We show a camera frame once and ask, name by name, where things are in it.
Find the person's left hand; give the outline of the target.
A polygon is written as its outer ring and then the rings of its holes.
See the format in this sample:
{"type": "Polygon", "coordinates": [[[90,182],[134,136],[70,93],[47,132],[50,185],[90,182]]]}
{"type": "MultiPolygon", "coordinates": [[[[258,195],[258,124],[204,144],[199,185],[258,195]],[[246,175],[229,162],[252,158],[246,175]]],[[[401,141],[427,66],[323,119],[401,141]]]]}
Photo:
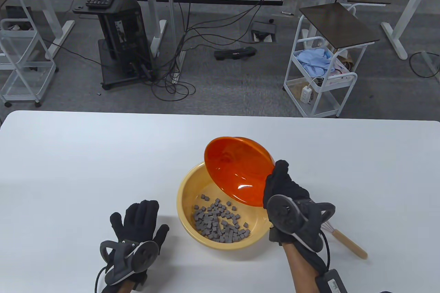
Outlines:
{"type": "Polygon", "coordinates": [[[147,269],[156,261],[166,239],[169,226],[162,224],[156,228],[159,203],[143,200],[134,203],[125,212],[124,218],[115,212],[110,223],[118,239],[108,258],[105,293],[116,293],[126,282],[137,290],[147,279],[147,269]]]}

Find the person's right hand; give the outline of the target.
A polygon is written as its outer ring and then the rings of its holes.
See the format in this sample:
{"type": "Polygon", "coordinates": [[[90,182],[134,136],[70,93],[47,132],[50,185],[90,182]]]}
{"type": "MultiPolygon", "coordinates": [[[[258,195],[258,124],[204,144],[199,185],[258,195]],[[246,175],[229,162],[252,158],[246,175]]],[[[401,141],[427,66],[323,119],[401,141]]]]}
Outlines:
{"type": "MultiPolygon", "coordinates": [[[[295,203],[298,201],[309,201],[309,192],[291,180],[288,174],[289,164],[285,160],[278,160],[275,163],[273,172],[266,178],[266,186],[263,197],[263,207],[266,208],[267,201],[274,195],[280,194],[290,197],[295,203]]],[[[295,232],[295,236],[285,234],[275,225],[269,230],[269,241],[293,245],[301,257],[318,273],[319,276],[327,271],[325,262],[318,256],[323,248],[323,241],[320,238],[321,212],[314,206],[299,206],[300,211],[308,218],[304,226],[295,232]]]]}

